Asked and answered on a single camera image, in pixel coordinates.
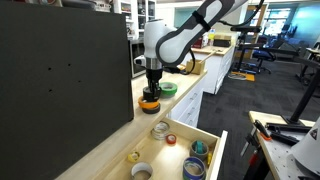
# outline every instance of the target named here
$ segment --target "blue tape roll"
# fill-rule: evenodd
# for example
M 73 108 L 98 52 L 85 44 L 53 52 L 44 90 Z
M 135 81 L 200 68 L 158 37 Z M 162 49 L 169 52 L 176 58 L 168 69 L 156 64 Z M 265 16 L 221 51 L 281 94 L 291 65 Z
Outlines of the blue tape roll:
M 183 162 L 184 180 L 202 180 L 205 178 L 204 163 L 197 157 L 188 157 Z

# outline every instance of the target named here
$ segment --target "drawer edge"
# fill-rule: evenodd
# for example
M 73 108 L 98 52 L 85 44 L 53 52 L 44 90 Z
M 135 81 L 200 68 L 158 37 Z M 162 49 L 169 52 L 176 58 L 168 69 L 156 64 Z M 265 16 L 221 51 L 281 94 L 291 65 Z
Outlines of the drawer edge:
M 227 136 L 228 136 L 228 132 L 223 131 L 221 138 L 217 142 L 217 143 L 219 143 L 217 145 L 218 149 L 214 152 L 214 154 L 212 156 L 212 161 L 214 162 L 214 164 L 209 167 L 208 176 L 207 176 L 206 180 L 215 180 L 218 178 L 221 160 L 222 160 L 222 156 L 223 156 L 223 152 L 224 152 L 224 147 L 225 147 L 226 141 L 227 141 Z

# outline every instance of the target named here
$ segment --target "open drawer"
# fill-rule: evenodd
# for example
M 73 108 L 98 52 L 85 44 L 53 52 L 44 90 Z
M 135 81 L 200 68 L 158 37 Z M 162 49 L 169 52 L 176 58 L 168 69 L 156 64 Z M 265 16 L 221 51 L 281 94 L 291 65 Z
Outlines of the open drawer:
M 165 140 L 155 140 L 149 133 L 133 149 L 130 148 L 124 151 L 127 151 L 128 154 L 132 151 L 138 151 L 140 153 L 138 162 L 146 162 L 152 166 L 153 180 L 180 180 L 183 179 L 183 162 L 189 157 L 191 143 L 195 140 L 201 140 L 213 149 L 210 165 L 208 166 L 207 162 L 204 162 L 207 166 L 206 179 L 217 179 L 227 132 L 224 131 L 222 137 L 217 137 L 168 118 L 164 118 L 162 121 L 169 124 L 170 133 L 175 134 L 177 137 L 177 142 L 174 146 L 168 145 Z M 129 162 L 127 157 L 115 158 L 119 158 L 119 162 L 115 166 L 109 166 L 104 169 L 96 177 L 97 179 L 131 179 L 131 169 L 136 163 Z

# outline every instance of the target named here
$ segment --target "window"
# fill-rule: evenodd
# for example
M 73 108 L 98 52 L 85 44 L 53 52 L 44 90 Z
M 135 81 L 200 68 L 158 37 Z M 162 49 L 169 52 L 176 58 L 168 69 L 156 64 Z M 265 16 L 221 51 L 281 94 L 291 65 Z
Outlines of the window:
M 264 18 L 265 29 L 263 34 L 276 36 L 281 33 L 289 14 L 290 8 L 268 9 Z

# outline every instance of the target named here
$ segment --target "small bottle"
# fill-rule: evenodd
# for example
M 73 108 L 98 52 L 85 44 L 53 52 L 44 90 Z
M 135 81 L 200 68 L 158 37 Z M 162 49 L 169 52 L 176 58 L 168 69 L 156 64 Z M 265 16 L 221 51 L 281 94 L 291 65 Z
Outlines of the small bottle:
M 210 29 L 209 35 L 208 35 L 209 46 L 213 46 L 214 33 L 215 33 L 215 29 Z

